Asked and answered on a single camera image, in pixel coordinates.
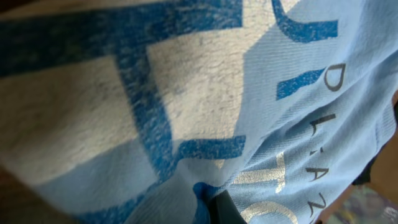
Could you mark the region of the light blue t-shirt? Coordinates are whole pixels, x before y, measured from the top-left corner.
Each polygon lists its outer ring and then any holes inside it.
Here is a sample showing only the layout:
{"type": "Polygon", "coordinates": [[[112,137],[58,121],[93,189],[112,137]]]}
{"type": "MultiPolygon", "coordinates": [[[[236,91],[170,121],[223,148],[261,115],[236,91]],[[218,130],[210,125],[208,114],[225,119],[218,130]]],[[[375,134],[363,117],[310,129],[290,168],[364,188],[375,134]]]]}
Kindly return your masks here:
{"type": "Polygon", "coordinates": [[[1,165],[82,223],[309,223],[396,129],[397,2],[1,14],[1,165]]]}

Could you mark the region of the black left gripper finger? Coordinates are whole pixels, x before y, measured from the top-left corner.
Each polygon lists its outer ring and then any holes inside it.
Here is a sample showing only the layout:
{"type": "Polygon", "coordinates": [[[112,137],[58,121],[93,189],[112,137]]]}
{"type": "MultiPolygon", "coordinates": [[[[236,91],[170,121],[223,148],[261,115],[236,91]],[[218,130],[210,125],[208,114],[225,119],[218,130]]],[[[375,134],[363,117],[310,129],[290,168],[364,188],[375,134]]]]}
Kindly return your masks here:
{"type": "Polygon", "coordinates": [[[227,190],[218,194],[208,204],[211,224],[246,224],[227,190]]]}

